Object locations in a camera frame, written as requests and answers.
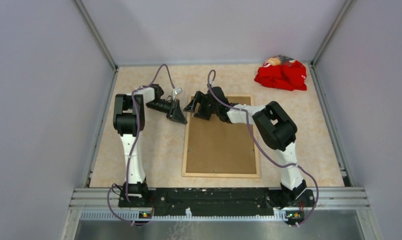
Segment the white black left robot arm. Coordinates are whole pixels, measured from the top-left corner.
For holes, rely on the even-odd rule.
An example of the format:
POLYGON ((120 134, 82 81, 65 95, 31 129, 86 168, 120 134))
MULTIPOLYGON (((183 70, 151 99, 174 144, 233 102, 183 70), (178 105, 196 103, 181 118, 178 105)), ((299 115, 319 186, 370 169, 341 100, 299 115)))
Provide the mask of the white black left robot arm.
POLYGON ((125 182, 120 191, 120 207, 143 207, 151 198, 139 141, 145 128, 145 107, 165 113, 168 120, 186 125, 188 121, 180 107, 180 100, 176 98, 182 92, 180 87, 174 88, 170 99, 162 99, 163 89, 158 84, 152 84, 115 96, 113 127, 120 137, 126 164, 125 182))

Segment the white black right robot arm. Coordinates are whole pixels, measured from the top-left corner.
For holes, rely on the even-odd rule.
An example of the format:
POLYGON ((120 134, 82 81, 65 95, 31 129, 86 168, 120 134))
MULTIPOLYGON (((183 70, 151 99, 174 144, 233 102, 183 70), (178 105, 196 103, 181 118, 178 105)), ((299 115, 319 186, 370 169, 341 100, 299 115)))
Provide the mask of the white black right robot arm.
POLYGON ((302 176, 305 170, 297 160, 298 128, 279 103, 271 101, 266 105, 255 106, 230 102, 223 90, 216 86, 211 87, 207 93, 197 91, 183 110, 203 120, 209 120, 212 115, 216 115, 228 124, 246 124, 248 128, 255 126, 266 146, 274 151, 275 159, 269 156, 267 159, 281 169, 280 187, 283 202, 278 206, 317 206, 315 193, 308 190, 306 180, 302 176))

